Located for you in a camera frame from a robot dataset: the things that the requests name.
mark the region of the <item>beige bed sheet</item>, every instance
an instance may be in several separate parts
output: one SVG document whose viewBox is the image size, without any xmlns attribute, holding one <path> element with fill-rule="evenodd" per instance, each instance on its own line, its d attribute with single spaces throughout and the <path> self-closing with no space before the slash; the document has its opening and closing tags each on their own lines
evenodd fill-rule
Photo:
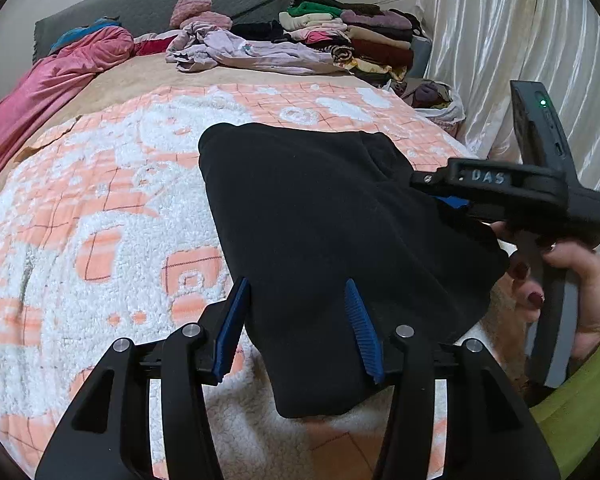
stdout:
<svg viewBox="0 0 600 480">
<path fill-rule="evenodd" d="M 297 76 L 278 74 L 274 72 L 256 72 L 240 68 L 218 66 L 199 73 L 183 73 L 175 66 L 164 60 L 164 54 L 133 57 L 128 61 L 97 76 L 74 99 L 58 110 L 35 134 L 33 134 L 20 151 L 14 155 L 7 166 L 0 172 L 0 192 L 4 188 L 10 171 L 32 153 L 32 146 L 38 137 L 48 128 L 62 124 L 65 121 L 90 114 L 111 105 L 122 104 L 134 97 L 146 94 L 159 86 L 176 88 L 201 87 L 214 84 L 245 83 L 245 84 L 288 84 L 298 82 L 327 82 L 337 81 L 338 85 L 346 87 L 369 87 L 352 75 L 339 73 L 334 75 Z"/>
</svg>

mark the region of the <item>gray headboard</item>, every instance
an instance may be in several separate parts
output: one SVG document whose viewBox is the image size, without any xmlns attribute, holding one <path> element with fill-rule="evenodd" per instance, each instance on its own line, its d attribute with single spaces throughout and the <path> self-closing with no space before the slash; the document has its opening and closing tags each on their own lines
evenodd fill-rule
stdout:
<svg viewBox="0 0 600 480">
<path fill-rule="evenodd" d="M 33 61 L 45 57 L 51 45 L 71 28 L 90 25 L 103 16 L 120 16 L 133 37 L 169 30 L 169 19 L 178 0 L 84 0 L 36 22 Z M 212 0 L 212 10 L 235 23 L 270 22 L 292 0 Z"/>
</svg>

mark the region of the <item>fingernail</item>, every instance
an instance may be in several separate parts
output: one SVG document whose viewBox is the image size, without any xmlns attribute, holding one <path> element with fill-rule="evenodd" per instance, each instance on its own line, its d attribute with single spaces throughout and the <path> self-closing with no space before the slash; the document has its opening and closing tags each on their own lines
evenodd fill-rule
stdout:
<svg viewBox="0 0 600 480">
<path fill-rule="evenodd" d="M 536 240 L 536 245 L 543 253 L 553 251 L 555 247 L 555 238 L 542 235 Z"/>
<path fill-rule="evenodd" d="M 526 300 L 536 308 L 541 308 L 544 303 L 542 294 L 539 294 L 538 292 L 532 292 L 526 297 Z"/>
<path fill-rule="evenodd" d="M 529 266 L 525 262 L 520 262 L 511 271 L 515 280 L 524 280 L 529 273 Z"/>
</svg>

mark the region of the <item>orange and white blanket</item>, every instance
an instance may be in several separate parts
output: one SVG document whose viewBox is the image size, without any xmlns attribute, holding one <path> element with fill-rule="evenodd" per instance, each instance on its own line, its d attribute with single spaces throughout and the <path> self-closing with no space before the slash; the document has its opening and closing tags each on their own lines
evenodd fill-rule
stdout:
<svg viewBox="0 0 600 480">
<path fill-rule="evenodd" d="M 30 475 L 112 341 L 164 338 L 230 290 L 197 145 L 212 124 L 252 121 L 384 132 L 418 170 L 467 155 L 395 95 L 332 82 L 162 87 L 49 129 L 0 194 L 0 439 Z M 436 386 L 431 478 L 445 449 Z M 231 375 L 205 387 L 227 480 L 370 479 L 390 396 L 340 417 L 281 418 L 245 333 Z M 153 384 L 152 457 L 166 478 L 159 397 Z"/>
</svg>

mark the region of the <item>person's arm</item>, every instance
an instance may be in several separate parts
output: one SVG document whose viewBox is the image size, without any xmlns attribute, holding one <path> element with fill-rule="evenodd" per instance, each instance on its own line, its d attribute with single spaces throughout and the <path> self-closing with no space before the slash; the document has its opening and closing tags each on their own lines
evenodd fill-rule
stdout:
<svg viewBox="0 0 600 480">
<path fill-rule="evenodd" d="M 506 241 L 512 236 L 502 222 L 491 226 Z M 580 368 L 560 388 L 531 409 L 567 478 L 600 437 L 600 256 L 576 240 L 558 241 L 542 249 L 542 259 L 580 277 L 578 326 L 571 357 Z M 526 322 L 540 316 L 544 292 L 529 276 L 529 267 L 513 253 L 507 271 L 513 278 L 516 311 Z"/>
</svg>

